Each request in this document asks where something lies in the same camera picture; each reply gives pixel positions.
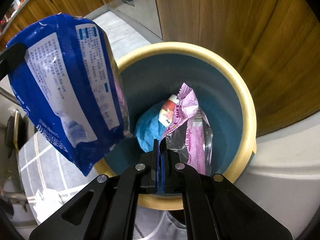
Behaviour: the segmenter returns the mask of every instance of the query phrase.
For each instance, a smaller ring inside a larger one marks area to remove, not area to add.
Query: blue plastic bag in bin
[[[46,139],[84,175],[130,136],[121,78],[104,31],[58,14],[14,36],[28,47],[9,74],[12,90]]]

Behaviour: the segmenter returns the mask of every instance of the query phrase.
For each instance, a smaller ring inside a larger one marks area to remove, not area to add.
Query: trash bin
[[[236,70],[202,47],[162,42],[136,49],[118,62],[130,114],[130,130],[154,104],[190,86],[213,131],[212,174],[234,182],[256,152],[256,114],[250,92]],[[109,176],[138,163],[136,138],[120,142],[95,168]],[[163,210],[182,209],[182,197],[140,195],[139,205]]]

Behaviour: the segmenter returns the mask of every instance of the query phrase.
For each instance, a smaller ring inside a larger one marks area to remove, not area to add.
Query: pink wrapper
[[[186,147],[189,153],[188,163],[199,173],[205,175],[204,131],[200,109],[194,117],[188,119]]]
[[[164,131],[161,140],[188,120],[185,142],[189,153],[187,164],[205,174],[204,131],[198,100],[194,91],[185,83],[181,86],[177,98],[179,102],[175,106],[172,122]]]

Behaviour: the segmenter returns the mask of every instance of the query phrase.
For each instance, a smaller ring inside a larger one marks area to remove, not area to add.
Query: gray cloth
[[[37,132],[20,150],[19,167],[25,193],[38,224],[33,208],[35,194],[44,188],[56,190],[63,203],[93,180],[97,171],[92,169],[85,177],[78,168]],[[143,240],[187,239],[186,226],[173,218],[168,211],[137,207],[134,237]]]
[[[186,226],[166,210],[154,210],[138,206],[133,239],[186,240]]]

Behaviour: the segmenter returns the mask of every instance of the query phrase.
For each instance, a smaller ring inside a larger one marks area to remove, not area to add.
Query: trash can rim
[[[182,54],[196,57],[214,66],[230,82],[234,88],[242,109],[243,131],[238,151],[223,175],[232,183],[241,175],[252,156],[256,153],[257,121],[253,100],[249,89],[238,72],[222,57],[203,47],[184,42],[161,42],[136,49],[117,61],[120,72],[133,63],[146,57],[159,54]],[[95,165],[98,172],[114,176],[115,173],[104,159]],[[182,197],[162,197],[157,195],[140,195],[138,204],[153,209],[176,210],[182,209]]]

